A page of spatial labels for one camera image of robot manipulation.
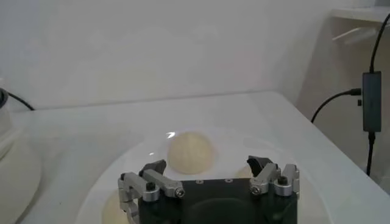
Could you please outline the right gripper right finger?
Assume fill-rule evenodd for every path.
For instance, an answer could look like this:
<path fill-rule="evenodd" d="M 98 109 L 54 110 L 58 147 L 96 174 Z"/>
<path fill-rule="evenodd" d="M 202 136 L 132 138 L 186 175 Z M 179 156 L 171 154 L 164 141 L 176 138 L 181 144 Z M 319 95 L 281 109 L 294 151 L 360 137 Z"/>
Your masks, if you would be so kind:
<path fill-rule="evenodd" d="M 270 190 L 279 197 L 300 197 L 300 170 L 295 164 L 287 164 L 281 170 L 269 158 L 249 156 L 247 163 L 253 177 L 249 190 L 254 196 L 267 194 Z"/>

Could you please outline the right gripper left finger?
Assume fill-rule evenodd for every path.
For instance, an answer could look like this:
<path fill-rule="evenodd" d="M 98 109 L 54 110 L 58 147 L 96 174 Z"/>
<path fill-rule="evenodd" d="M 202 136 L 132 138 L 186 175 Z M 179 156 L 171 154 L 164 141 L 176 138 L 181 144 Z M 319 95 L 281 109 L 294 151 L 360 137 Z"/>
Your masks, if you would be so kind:
<path fill-rule="evenodd" d="M 182 182 L 163 175 L 166 161 L 146 164 L 138 173 L 122 173 L 118 178 L 119 207 L 129 223 L 140 223 L 138 202 L 155 203 L 162 197 L 182 199 Z"/>

